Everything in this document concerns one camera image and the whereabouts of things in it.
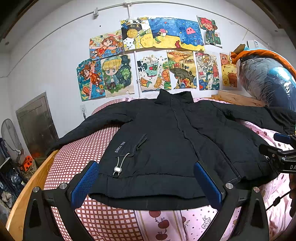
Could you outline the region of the person right hand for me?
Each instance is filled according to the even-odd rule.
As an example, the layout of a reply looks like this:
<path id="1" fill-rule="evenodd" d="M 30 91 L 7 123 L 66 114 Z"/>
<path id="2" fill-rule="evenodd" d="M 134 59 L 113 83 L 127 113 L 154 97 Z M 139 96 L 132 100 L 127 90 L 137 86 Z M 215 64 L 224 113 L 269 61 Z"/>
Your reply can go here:
<path id="1" fill-rule="evenodd" d="M 291 189 L 289 196 L 292 199 L 290 216 L 293 217 L 296 211 L 296 174 L 289 174 L 289 178 L 290 178 L 289 186 Z"/>

